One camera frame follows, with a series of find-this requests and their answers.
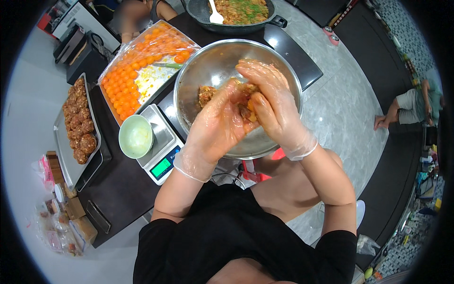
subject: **hand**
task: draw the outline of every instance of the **hand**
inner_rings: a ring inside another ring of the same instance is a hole
[[[240,100],[238,85],[230,79],[197,115],[188,139],[173,165],[184,175],[207,182],[222,158],[259,123],[245,124],[235,105]]]
[[[426,115],[431,115],[432,114],[432,107],[429,104],[426,104],[425,108],[426,108]]]
[[[266,134],[281,145],[287,158],[301,160],[317,146],[316,137],[303,125],[287,79],[273,65],[240,60],[237,71],[258,85],[251,96],[254,110]]]

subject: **black countertop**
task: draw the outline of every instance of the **black countertop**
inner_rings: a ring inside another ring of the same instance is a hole
[[[218,40],[235,38],[204,30],[187,13],[173,18],[169,23],[185,33],[201,47]],[[303,90],[323,75],[304,50],[279,27],[266,25],[264,29],[254,34],[242,35],[237,38],[254,40],[272,47],[293,67]],[[166,106],[173,103],[171,99],[173,96],[173,85],[174,82],[153,101],[162,110],[165,110]],[[148,212],[154,206],[154,200],[160,186],[151,180],[136,160],[126,157],[121,152],[118,144],[119,126],[110,113],[99,87],[96,86],[92,89],[90,98],[92,107],[95,110],[98,127],[102,130],[104,139],[112,154],[112,160],[109,164],[101,172],[97,173],[91,184],[87,185],[79,193],[79,199],[85,211],[88,200],[91,200],[112,225],[109,233],[106,234],[91,216],[87,215],[98,230],[98,236],[93,243],[93,246],[97,248]],[[164,113],[170,122],[173,123],[175,121],[175,114],[165,111]],[[174,130],[180,133],[182,139],[186,138],[179,125],[176,125]]]

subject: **digital kitchen scale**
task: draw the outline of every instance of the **digital kitchen scale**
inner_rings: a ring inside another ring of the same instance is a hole
[[[136,160],[157,185],[162,185],[173,170],[175,154],[184,143],[155,104],[149,105],[140,115],[151,123],[153,146],[145,156]]]

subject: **white spatula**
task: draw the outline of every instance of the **white spatula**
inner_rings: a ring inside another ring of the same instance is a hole
[[[214,0],[210,0],[210,5],[211,5],[211,10],[213,10],[213,14],[211,14],[211,16],[210,16],[210,23],[222,25],[222,22],[224,21],[224,17],[216,11],[216,7],[214,5]]]

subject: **black t-shirt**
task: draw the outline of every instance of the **black t-shirt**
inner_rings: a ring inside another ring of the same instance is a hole
[[[266,213],[250,189],[205,184],[185,220],[157,219],[143,227],[133,282],[206,283],[230,260],[251,258],[278,280],[351,283],[356,237],[325,234],[316,248]]]

